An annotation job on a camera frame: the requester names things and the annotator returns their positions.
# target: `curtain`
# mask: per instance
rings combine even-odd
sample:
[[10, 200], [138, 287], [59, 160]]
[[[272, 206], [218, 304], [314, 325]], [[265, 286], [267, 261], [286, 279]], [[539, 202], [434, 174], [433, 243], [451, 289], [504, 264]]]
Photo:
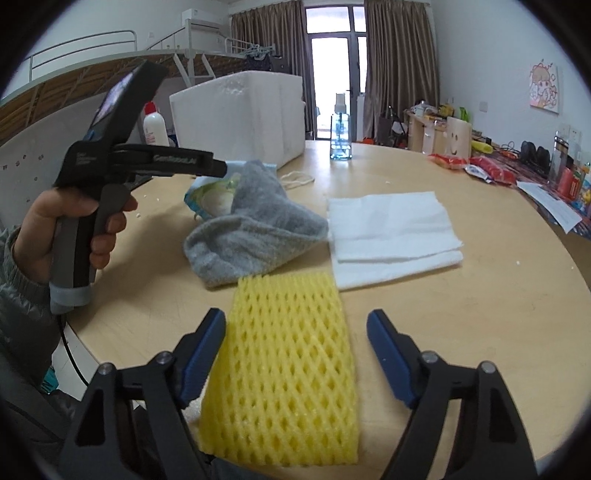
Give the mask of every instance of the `curtain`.
[[365, 0], [368, 76], [364, 134], [374, 137], [380, 115], [425, 100], [439, 105], [439, 74], [427, 5], [408, 0]]
[[232, 36], [262, 46], [275, 44], [291, 73], [303, 78], [306, 132], [316, 134], [312, 49], [307, 35], [306, 13], [301, 0], [255, 8], [232, 16]]

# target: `human hand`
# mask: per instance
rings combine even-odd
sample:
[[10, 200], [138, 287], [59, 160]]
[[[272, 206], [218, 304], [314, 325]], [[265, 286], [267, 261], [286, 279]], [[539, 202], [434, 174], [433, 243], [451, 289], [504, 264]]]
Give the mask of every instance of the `human hand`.
[[[43, 192], [31, 205], [22, 222], [21, 231], [14, 242], [12, 255], [17, 267], [31, 281], [41, 284], [49, 282], [51, 268], [51, 246], [56, 230], [56, 221], [61, 216], [84, 217], [91, 215], [99, 202], [85, 196], [75, 188], [52, 189]], [[138, 202], [130, 197], [123, 207], [132, 212]], [[115, 235], [122, 232], [127, 219], [122, 212], [109, 217], [106, 233], [92, 239], [90, 264], [97, 270], [107, 266], [115, 247]]]

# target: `metal bolt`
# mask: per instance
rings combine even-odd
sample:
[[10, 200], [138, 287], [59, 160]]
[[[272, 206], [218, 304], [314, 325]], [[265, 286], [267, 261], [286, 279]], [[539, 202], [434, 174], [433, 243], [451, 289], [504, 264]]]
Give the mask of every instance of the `metal bolt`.
[[496, 372], [496, 365], [493, 362], [482, 362], [480, 368], [482, 368], [482, 371], [486, 374], [493, 374]]
[[156, 362], [160, 365], [166, 365], [172, 359], [173, 354], [171, 354], [170, 352], [160, 352], [158, 355], [156, 355]]
[[115, 366], [112, 363], [107, 362], [105, 364], [100, 364], [96, 371], [99, 373], [99, 375], [108, 375], [113, 371], [114, 368]]
[[421, 356], [423, 357], [423, 360], [425, 360], [428, 364], [434, 364], [435, 362], [437, 362], [437, 360], [439, 360], [439, 356], [432, 351], [423, 352]]

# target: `sleeve cuff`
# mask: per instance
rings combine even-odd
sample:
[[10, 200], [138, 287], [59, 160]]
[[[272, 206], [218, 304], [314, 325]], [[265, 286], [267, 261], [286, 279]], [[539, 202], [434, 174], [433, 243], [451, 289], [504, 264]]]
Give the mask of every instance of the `sleeve cuff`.
[[36, 305], [49, 304], [49, 286], [29, 280], [14, 262], [12, 246], [19, 232], [20, 228], [11, 232], [4, 245], [4, 275], [6, 282], [30, 302]]

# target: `red plastic package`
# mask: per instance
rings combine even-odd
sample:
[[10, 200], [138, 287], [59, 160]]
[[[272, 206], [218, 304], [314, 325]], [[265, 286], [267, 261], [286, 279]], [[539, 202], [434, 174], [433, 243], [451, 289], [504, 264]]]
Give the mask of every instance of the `red plastic package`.
[[492, 158], [488, 157], [473, 157], [470, 159], [471, 165], [476, 165], [490, 175], [490, 177], [497, 183], [504, 183], [506, 185], [517, 185], [517, 178], [508, 168], [498, 164]]
[[454, 157], [452, 155], [439, 155], [436, 153], [429, 155], [429, 159], [440, 167], [449, 170], [463, 170], [470, 164], [465, 158]]

